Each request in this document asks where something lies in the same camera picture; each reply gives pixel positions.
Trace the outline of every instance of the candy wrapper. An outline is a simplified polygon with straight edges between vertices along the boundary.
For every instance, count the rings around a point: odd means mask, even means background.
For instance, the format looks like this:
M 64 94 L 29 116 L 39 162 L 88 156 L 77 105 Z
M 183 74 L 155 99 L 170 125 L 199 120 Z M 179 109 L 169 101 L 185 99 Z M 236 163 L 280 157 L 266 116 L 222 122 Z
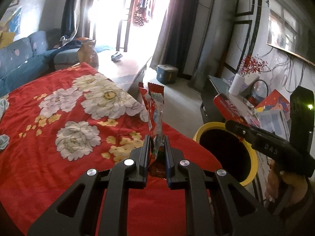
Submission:
M 153 139 L 152 154 L 155 161 L 150 165 L 149 172 L 152 176 L 165 177 L 165 152 L 163 145 L 163 106 L 164 86 L 148 83 L 148 90 L 139 82 L 139 90 L 144 105 L 149 114 L 149 135 Z

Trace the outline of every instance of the red berry decoration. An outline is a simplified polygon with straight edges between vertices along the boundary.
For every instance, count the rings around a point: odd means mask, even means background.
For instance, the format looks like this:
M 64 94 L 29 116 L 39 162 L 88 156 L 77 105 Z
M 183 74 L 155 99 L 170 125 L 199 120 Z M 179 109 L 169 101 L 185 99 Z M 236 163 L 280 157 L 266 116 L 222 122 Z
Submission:
M 242 76 L 248 75 L 249 73 L 261 74 L 265 66 L 267 66 L 267 62 L 262 60 L 261 58 L 246 56 L 246 58 L 242 60 L 240 66 L 241 66 L 240 75 Z

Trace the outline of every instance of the red floral blanket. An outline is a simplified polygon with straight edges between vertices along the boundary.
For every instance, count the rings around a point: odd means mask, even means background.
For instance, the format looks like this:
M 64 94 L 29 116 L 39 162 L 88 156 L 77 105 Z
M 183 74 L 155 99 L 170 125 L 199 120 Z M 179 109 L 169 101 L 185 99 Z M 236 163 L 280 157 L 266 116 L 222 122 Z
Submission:
M 0 152 L 0 202 L 24 234 L 84 172 L 112 168 L 148 134 L 144 107 L 85 63 L 30 82 L 7 100 L 0 133 L 10 141 Z M 164 133 L 186 159 L 220 168 L 209 151 L 167 124 Z M 185 235 L 184 225 L 183 190 L 152 177 L 145 190 L 130 190 L 130 236 Z

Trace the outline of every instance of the metal screw head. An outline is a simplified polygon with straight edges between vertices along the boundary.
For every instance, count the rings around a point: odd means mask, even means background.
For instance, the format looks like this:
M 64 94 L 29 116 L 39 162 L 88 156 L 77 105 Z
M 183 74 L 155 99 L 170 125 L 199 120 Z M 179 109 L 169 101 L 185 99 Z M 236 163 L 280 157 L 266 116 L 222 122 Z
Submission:
M 182 166 L 188 166 L 190 162 L 188 160 L 181 160 L 179 164 L 181 164 Z
M 220 170 L 217 171 L 217 174 L 218 174 L 219 176 L 225 176 L 225 175 L 226 175 L 226 171 L 223 170 L 223 169 L 220 169 Z
M 134 164 L 134 160 L 133 159 L 126 159 L 124 162 L 123 162 L 126 166 L 131 166 Z
M 89 176 L 94 176 L 97 173 L 96 169 L 89 169 L 86 174 Z

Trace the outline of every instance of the coffee table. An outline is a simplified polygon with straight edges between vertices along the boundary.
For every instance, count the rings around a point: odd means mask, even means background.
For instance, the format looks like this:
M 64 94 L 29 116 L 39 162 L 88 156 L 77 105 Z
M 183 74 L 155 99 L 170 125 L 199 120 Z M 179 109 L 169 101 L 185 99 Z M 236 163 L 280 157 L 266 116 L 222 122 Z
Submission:
M 120 52 L 123 57 L 120 61 L 113 62 L 111 56 L 115 53 L 115 51 L 98 53 L 99 66 L 96 70 L 137 99 L 139 93 L 138 83 L 143 80 L 150 56 Z

